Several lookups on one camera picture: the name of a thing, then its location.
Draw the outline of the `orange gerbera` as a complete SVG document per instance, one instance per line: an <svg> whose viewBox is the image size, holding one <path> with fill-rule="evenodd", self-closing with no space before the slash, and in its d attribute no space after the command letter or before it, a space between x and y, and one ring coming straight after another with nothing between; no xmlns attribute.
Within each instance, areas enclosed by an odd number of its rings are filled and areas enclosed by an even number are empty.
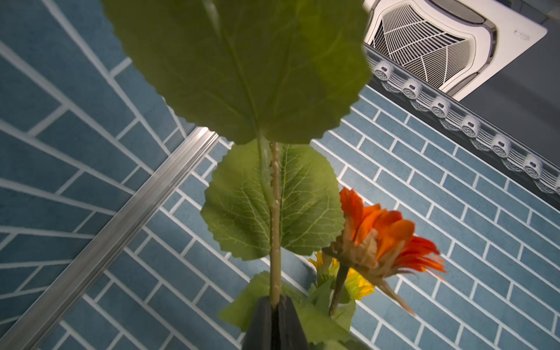
<svg viewBox="0 0 560 350"><path fill-rule="evenodd" d="M414 316L411 307L386 280L415 272L446 273L439 249L429 239L417 236L416 224L400 211L384 209L379 204L366 206L357 192L348 188L341 190L340 201L344 229L323 252L344 268L357 271Z"/></svg>

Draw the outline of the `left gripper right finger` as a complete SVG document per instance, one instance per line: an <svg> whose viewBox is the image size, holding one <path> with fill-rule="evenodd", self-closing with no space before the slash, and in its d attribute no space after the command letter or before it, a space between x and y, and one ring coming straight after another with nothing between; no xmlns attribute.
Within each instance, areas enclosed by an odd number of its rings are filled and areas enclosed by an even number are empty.
<svg viewBox="0 0 560 350"><path fill-rule="evenodd" d="M292 299L281 295L277 308L277 349L307 350L308 341Z"/></svg>

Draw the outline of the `beige daisy flower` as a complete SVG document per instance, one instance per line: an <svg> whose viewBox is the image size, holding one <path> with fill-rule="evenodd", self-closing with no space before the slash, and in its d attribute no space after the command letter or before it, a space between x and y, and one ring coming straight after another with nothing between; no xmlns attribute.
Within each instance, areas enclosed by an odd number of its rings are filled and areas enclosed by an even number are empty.
<svg viewBox="0 0 560 350"><path fill-rule="evenodd" d="M180 117L232 143L202 216L223 251L310 255L342 231L338 180L311 142L338 128L370 76L361 1L105 1L125 53Z"/></svg>

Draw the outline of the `yellow sunflower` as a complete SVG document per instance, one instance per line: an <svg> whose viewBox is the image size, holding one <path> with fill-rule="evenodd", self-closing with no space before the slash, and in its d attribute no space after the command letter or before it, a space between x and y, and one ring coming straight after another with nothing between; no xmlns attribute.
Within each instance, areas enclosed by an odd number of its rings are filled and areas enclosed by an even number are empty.
<svg viewBox="0 0 560 350"><path fill-rule="evenodd" d="M281 295L290 297L295 305L309 349L366 349L351 333L357 301L373 293L373 285L354 269L340 279L341 269L336 259L328 260L322 253L311 259L316 280L307 293L283 283ZM238 327L244 334L249 329L257 301L269 297L268 271L253 276L241 294L220 312L220 319ZM277 311L272 310L272 349L276 345Z"/></svg>

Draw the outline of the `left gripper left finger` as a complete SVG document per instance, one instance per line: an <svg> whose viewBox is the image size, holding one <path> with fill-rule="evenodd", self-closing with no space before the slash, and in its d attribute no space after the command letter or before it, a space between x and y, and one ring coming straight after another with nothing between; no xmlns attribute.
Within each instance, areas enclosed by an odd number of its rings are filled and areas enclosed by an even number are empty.
<svg viewBox="0 0 560 350"><path fill-rule="evenodd" d="M261 297L255 306L243 350L272 350L272 308L269 297Z"/></svg>

